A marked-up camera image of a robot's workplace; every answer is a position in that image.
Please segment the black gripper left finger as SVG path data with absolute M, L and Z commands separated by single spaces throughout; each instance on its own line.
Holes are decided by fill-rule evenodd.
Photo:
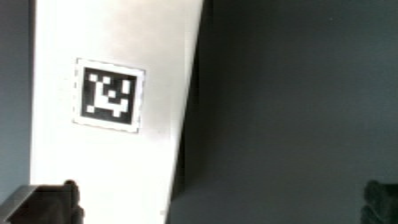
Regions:
M 21 185 L 0 204 L 0 224 L 80 224 L 80 191 L 60 185 Z

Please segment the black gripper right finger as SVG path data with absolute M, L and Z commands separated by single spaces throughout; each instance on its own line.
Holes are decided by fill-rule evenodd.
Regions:
M 398 224 L 398 184 L 367 182 L 360 224 Z

